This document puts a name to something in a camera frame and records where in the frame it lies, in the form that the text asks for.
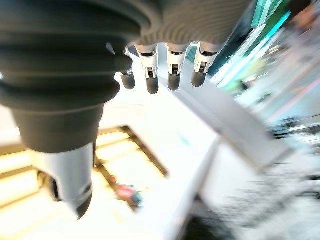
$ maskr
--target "green light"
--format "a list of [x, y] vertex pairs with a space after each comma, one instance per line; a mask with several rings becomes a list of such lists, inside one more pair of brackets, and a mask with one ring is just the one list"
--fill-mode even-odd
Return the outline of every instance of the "green light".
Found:
[[225, 76], [224, 80], [218, 85], [220, 88], [227, 87], [235, 77], [242, 73], [248, 65], [251, 63], [252, 59], [256, 54], [267, 44], [267, 42], [272, 38], [273, 35], [281, 28], [281, 26], [285, 23], [285, 21], [289, 18], [290, 12], [287, 12], [279, 22], [269, 31], [269, 33], [265, 36], [265, 38], [254, 48], [254, 50], [245, 57], [240, 64], [233, 71], [231, 71], [227, 76]]

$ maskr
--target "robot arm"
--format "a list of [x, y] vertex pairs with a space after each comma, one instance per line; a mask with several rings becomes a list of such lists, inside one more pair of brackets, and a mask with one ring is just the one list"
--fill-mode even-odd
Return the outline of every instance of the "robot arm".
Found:
[[120, 90], [115, 73], [127, 89], [135, 86], [126, 47], [136, 43], [155, 94], [157, 43], [167, 43], [168, 85], [176, 90], [186, 49], [200, 41], [200, 77], [192, 81], [199, 87], [220, 51], [215, 46], [228, 40], [251, 1], [0, 1], [0, 103], [11, 109], [39, 185], [54, 201], [76, 219], [89, 207], [93, 144], [104, 104]]

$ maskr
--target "black rubber fingertip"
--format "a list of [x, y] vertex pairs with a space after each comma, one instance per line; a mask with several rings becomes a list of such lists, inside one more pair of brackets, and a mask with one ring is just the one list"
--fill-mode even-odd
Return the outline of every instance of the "black rubber fingertip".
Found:
[[148, 78], [146, 80], [146, 87], [150, 94], [156, 94], [159, 90], [158, 78]]
[[201, 87], [206, 80], [206, 73], [194, 72], [192, 76], [192, 85], [195, 87]]
[[134, 89], [136, 86], [135, 76], [133, 73], [130, 75], [123, 75], [121, 76], [121, 79], [124, 87], [128, 90]]
[[171, 91], [175, 91], [179, 88], [180, 85], [180, 74], [169, 74], [168, 76], [168, 88]]

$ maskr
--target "robotic hand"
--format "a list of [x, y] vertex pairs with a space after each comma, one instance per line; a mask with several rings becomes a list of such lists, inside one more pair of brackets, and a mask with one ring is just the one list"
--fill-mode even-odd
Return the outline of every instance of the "robotic hand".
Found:
[[127, 89], [135, 86], [126, 47], [135, 44], [155, 94], [157, 43], [166, 43], [174, 91], [187, 47], [198, 41], [192, 84], [199, 87], [251, 1], [1, 0], [0, 103], [32, 150], [40, 187], [81, 218], [104, 104], [120, 90], [115, 73]]

